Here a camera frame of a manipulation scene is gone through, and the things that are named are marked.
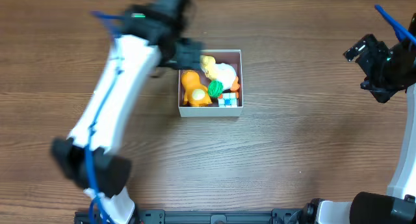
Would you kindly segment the green round plastic cap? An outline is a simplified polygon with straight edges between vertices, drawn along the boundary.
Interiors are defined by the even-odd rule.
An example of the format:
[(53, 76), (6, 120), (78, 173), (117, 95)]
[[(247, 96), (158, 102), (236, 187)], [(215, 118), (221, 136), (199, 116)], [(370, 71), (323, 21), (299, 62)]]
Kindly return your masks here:
[(208, 94), (210, 97), (218, 98), (223, 92), (223, 84), (218, 80), (213, 80), (209, 84)]

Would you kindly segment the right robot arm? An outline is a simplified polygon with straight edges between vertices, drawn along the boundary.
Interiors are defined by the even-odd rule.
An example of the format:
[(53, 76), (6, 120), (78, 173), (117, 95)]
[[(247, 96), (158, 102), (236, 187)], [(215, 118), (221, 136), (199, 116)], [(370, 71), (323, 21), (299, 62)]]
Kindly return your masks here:
[(402, 26), (380, 5), (375, 9), (395, 32), (397, 44), (388, 47), (367, 34), (344, 52), (364, 72), (361, 89), (385, 104), (398, 92), (406, 95), (406, 124), (398, 163), (384, 194), (359, 192), (351, 201), (316, 199), (298, 216), (299, 223), (415, 224), (415, 20)]

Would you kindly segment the orange plastic duck toy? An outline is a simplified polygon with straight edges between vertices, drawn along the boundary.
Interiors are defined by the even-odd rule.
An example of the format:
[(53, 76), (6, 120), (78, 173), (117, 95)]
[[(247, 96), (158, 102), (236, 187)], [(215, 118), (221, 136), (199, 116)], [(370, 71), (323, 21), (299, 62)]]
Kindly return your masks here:
[(196, 71), (186, 70), (181, 76), (181, 84), (184, 88), (183, 104), (191, 107), (209, 106), (213, 102), (208, 94), (208, 88), (200, 81)]

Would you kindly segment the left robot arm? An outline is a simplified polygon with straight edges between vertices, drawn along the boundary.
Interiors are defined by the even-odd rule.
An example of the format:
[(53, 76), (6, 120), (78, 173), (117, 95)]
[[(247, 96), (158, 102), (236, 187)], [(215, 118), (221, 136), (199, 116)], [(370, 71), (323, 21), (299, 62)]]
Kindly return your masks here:
[(132, 163), (118, 155), (129, 116), (155, 68), (201, 68), (201, 42), (183, 37), (192, 0), (156, 0), (130, 5), (119, 15), (94, 12), (110, 35), (103, 73), (88, 105), (66, 138), (55, 138), (51, 154), (63, 174), (87, 194), (87, 212), (76, 223), (139, 223), (127, 191)]

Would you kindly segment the white plush duck toy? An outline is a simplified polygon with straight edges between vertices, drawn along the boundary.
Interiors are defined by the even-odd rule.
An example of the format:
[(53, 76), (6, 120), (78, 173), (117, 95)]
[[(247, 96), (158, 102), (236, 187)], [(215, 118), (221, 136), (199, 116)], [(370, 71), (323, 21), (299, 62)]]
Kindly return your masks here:
[(206, 55), (201, 56), (200, 62), (205, 76), (212, 81), (221, 82), (223, 90), (236, 92), (241, 87), (239, 77), (233, 66), (225, 63), (217, 64), (213, 56)]

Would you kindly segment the colourful puzzle cube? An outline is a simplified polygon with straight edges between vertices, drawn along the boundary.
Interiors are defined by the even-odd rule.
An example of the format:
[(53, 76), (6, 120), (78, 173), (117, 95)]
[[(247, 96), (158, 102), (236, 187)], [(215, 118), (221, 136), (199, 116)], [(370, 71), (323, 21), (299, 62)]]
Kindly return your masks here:
[(239, 94), (237, 92), (222, 93), (217, 100), (219, 107), (236, 108), (239, 104)]

